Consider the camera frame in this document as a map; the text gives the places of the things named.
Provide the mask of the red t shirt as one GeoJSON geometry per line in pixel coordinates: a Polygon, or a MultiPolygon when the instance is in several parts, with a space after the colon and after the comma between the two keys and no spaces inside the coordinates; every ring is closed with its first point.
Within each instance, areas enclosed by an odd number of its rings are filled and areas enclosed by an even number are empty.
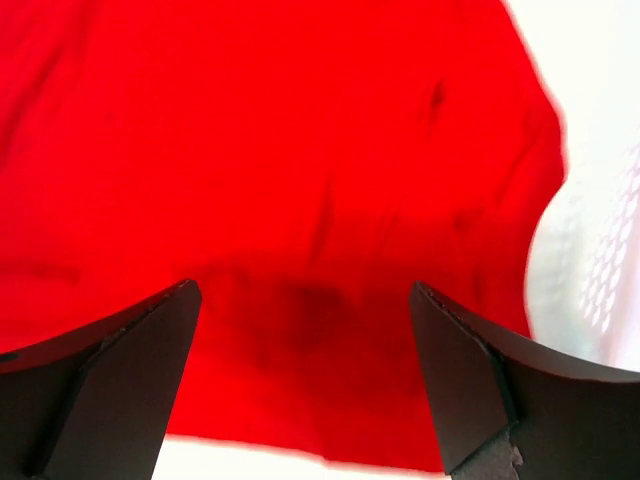
{"type": "Polygon", "coordinates": [[[564,177],[500,1],[1,5],[1,347],[195,280],[173,434],[440,471],[412,285],[527,334],[564,177]]]}

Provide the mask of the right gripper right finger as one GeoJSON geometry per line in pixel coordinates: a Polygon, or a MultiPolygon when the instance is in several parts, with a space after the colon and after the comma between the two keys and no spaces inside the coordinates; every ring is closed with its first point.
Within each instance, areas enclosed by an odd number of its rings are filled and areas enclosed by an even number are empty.
{"type": "Polygon", "coordinates": [[[410,311],[451,478],[638,479],[638,373],[548,348],[422,283],[410,311]]]}

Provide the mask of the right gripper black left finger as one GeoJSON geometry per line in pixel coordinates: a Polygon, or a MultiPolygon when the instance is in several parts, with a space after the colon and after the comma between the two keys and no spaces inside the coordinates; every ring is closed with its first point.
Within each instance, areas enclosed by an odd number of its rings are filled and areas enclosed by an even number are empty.
{"type": "Polygon", "coordinates": [[[1,356],[1,477],[152,477],[202,301],[193,280],[1,356]]]}

